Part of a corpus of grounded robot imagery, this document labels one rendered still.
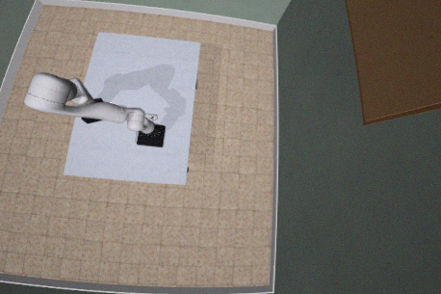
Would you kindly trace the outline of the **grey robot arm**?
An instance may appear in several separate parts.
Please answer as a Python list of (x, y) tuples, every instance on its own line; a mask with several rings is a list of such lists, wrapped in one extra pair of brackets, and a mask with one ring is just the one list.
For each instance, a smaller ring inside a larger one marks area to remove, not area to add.
[[(73, 84), (71, 90), (70, 84)], [(65, 105), (70, 100), (78, 106)], [(150, 120), (145, 117), (141, 108), (126, 108), (109, 102), (95, 103), (78, 78), (63, 80), (50, 73), (37, 73), (31, 81), (24, 103), (30, 108), (50, 114), (115, 123), (124, 123), (127, 120), (127, 128), (131, 131), (143, 129), (142, 132), (145, 132), (151, 127)]]

